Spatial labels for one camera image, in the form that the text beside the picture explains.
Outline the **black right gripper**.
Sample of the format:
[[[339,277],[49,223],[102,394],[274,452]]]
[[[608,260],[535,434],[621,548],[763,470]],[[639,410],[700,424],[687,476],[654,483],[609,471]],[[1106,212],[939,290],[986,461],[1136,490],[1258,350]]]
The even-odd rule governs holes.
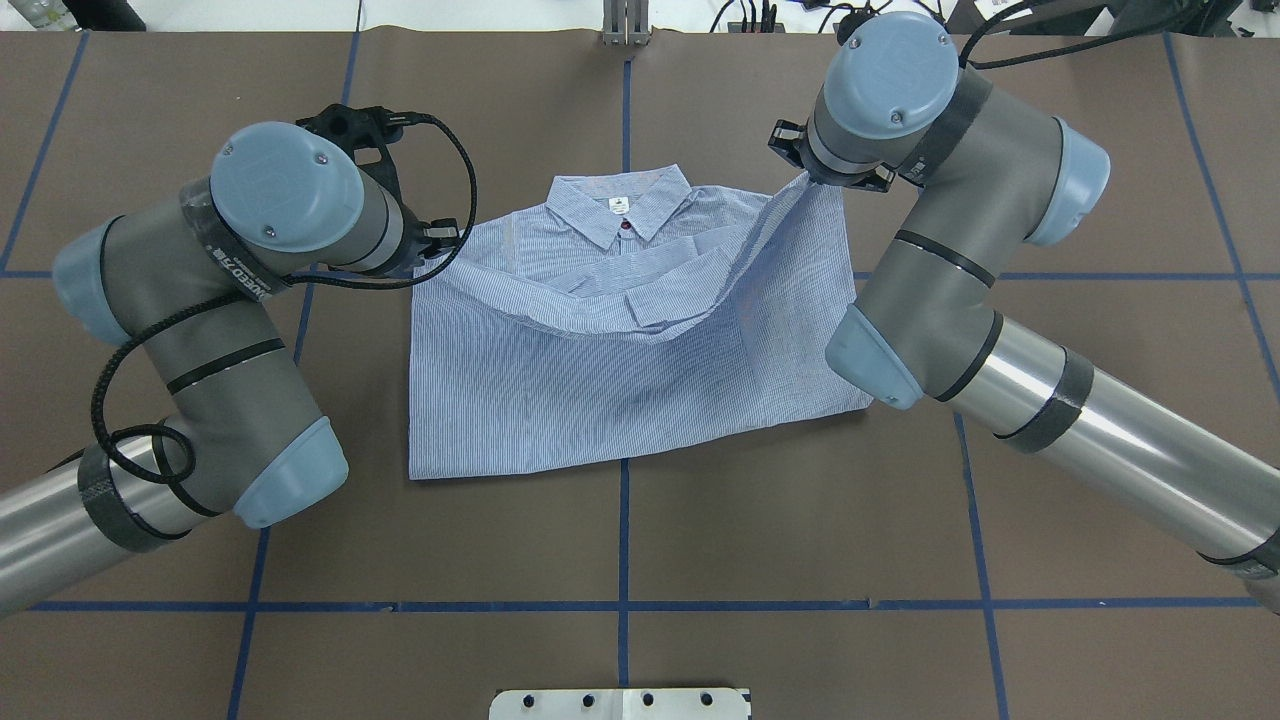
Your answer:
[[[808,173],[818,184],[887,193],[896,172],[882,161],[852,161],[837,156],[822,141],[817,129],[790,120],[777,120],[768,147],[790,165]]]

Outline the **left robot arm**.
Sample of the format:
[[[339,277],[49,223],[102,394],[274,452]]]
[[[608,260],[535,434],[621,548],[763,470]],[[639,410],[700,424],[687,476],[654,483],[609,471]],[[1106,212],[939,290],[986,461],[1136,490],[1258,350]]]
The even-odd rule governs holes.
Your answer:
[[[3,496],[3,615],[233,514],[262,529],[349,475],[265,304],[302,284],[401,290],[474,227],[404,205],[388,145],[420,111],[330,105],[237,131],[211,170],[64,247],[64,309],[113,355],[91,441]]]

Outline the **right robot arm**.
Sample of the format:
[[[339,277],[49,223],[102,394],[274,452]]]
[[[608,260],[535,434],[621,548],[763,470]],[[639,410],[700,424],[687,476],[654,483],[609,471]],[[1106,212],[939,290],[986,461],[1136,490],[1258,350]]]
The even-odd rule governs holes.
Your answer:
[[[1279,475],[988,305],[1016,251],[1066,238],[1111,161],[1064,119],[997,88],[943,26],[886,12],[842,31],[806,122],[769,146],[810,181],[916,187],[826,347],[900,410],[929,397],[1004,446],[1111,496],[1277,611]]]

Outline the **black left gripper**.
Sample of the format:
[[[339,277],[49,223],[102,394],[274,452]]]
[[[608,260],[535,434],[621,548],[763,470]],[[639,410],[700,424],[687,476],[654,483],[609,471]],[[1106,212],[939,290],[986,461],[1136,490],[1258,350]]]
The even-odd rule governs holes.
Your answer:
[[[410,251],[406,270],[410,275],[439,275],[463,247],[463,232],[456,218],[413,222],[406,228]]]

